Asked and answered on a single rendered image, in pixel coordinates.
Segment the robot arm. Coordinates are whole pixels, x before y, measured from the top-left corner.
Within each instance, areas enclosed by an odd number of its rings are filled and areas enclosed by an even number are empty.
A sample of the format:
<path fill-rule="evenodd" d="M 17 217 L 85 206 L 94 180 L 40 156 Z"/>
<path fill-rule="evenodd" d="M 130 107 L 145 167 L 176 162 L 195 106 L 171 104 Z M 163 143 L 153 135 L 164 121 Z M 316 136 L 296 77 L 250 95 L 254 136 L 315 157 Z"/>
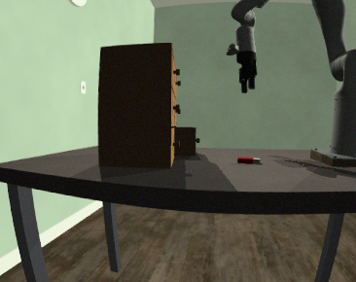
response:
<path fill-rule="evenodd" d="M 240 0 L 232 7 L 231 16 L 240 23 L 240 26 L 235 32 L 236 44 L 229 45 L 227 55 L 243 51 L 256 52 L 254 42 L 256 19 L 252 9 L 262 8 L 269 1 Z M 345 4 L 343 0 L 311 0 L 311 2 L 325 40 L 331 73 L 337 81 L 343 82 L 334 96 L 330 153 L 355 157 L 356 50 L 346 52 L 343 40 Z"/>

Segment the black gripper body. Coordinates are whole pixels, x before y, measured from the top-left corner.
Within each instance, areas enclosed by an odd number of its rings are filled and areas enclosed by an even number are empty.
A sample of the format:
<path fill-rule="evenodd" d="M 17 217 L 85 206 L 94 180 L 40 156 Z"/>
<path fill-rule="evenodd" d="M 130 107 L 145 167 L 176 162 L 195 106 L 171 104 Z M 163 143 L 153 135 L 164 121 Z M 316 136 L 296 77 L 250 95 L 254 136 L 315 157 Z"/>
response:
<path fill-rule="evenodd" d="M 244 65 L 247 71 L 249 71 L 248 59 L 256 59 L 256 53 L 251 51 L 243 51 L 236 54 L 237 63 L 241 64 L 241 67 Z M 244 70 L 243 77 L 247 77 Z"/>

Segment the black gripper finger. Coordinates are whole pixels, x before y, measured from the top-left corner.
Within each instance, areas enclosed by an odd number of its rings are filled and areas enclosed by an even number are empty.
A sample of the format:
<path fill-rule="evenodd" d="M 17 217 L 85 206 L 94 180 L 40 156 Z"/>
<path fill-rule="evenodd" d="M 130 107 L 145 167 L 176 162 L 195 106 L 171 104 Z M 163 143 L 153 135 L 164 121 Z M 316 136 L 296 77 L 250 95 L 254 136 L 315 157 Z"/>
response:
<path fill-rule="evenodd" d="M 240 73 L 241 71 L 241 73 Z M 243 68 L 239 68 L 239 82 L 241 83 L 241 92 L 246 93 L 247 92 L 247 80 L 249 79 L 248 77 L 243 77 Z M 244 80 L 243 80 L 244 79 Z"/>
<path fill-rule="evenodd" d="M 256 67 L 256 59 L 248 59 L 249 71 L 247 71 L 245 66 L 242 66 L 245 74 L 247 75 L 248 79 L 248 88 L 254 89 L 255 88 L 255 77 L 257 76 L 257 67 Z M 252 69 L 252 71 L 251 71 Z M 254 69 L 254 70 L 253 70 Z"/>

